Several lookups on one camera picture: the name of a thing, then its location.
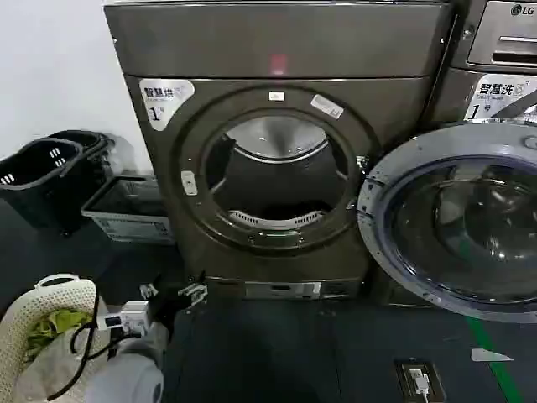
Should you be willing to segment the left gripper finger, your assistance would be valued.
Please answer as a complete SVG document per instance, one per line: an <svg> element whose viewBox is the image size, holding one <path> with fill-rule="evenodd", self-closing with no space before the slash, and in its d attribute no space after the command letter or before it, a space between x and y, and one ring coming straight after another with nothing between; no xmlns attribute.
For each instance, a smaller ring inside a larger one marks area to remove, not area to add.
<svg viewBox="0 0 537 403"><path fill-rule="evenodd" d="M139 292L143 299L152 299L164 289L163 274L158 273L149 283L141 284Z"/></svg>
<svg viewBox="0 0 537 403"><path fill-rule="evenodd" d="M177 293L180 298L186 301L203 301L207 294L208 288L205 271L202 271L199 276Z"/></svg>

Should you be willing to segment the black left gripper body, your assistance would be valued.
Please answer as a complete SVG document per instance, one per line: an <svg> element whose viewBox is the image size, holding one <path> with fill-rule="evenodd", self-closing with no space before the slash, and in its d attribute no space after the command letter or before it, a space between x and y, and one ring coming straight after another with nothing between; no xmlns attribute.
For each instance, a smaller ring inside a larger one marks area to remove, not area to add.
<svg viewBox="0 0 537 403"><path fill-rule="evenodd" d="M163 325L168 332L173 332L175 317L187 307L187 296L179 288L159 290L149 297L149 310L154 322Z"/></svg>

